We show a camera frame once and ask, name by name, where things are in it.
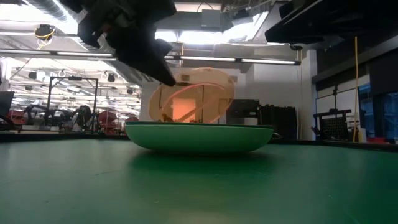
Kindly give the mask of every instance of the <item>red object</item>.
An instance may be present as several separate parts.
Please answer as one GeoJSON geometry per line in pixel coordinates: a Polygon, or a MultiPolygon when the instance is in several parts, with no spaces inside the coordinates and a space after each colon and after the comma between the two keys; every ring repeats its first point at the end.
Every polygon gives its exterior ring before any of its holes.
{"type": "Polygon", "coordinates": [[[117,118],[116,114],[109,111],[103,111],[98,115],[99,123],[101,128],[104,128],[105,134],[117,134],[115,128],[118,127],[118,124],[114,122],[117,118]]]}
{"type": "Polygon", "coordinates": [[[386,139],[382,138],[382,137],[367,137],[368,142],[374,143],[374,144],[385,144],[386,143],[386,139]]]}
{"type": "Polygon", "coordinates": [[[26,124],[23,111],[8,111],[7,117],[14,122],[14,124],[26,124]]]}

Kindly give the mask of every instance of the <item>orange translucent object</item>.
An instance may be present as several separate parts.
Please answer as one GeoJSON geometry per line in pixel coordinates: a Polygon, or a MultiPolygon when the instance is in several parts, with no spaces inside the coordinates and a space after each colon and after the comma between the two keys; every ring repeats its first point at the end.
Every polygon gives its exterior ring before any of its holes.
{"type": "Polygon", "coordinates": [[[213,123],[234,98],[234,83],[225,72],[196,68],[175,76],[173,87],[161,84],[149,102],[154,121],[213,123]]]}

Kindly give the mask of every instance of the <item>bowl rim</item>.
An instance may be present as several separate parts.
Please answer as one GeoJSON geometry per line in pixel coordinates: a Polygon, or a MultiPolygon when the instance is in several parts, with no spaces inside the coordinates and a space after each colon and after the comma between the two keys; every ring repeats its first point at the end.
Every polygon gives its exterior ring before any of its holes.
{"type": "Polygon", "coordinates": [[[272,129],[271,125],[243,125],[243,124],[201,124],[201,123],[176,123],[176,122],[158,122],[158,121],[126,121],[126,126],[135,125],[164,125],[164,126],[207,126],[207,127],[234,127],[234,128],[259,128],[259,129],[272,129]]]}

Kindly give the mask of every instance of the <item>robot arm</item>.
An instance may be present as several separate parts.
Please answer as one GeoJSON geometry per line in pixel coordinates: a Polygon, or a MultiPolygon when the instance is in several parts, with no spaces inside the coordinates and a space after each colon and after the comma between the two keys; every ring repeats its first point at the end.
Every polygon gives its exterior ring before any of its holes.
{"type": "Polygon", "coordinates": [[[61,0],[76,13],[87,14],[78,25],[84,43],[99,48],[98,38],[106,34],[116,57],[126,65],[168,85],[175,80],[164,56],[172,49],[163,40],[155,40],[154,23],[172,16],[176,9],[171,0],[61,0]]]}

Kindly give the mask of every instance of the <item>green bowl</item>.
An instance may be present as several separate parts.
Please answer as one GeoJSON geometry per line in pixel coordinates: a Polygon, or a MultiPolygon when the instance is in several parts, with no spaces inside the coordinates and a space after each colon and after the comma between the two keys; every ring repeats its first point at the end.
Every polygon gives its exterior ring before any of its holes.
{"type": "Polygon", "coordinates": [[[269,142],[270,126],[126,122],[129,138],[146,149],[189,154],[250,152],[269,142]]]}

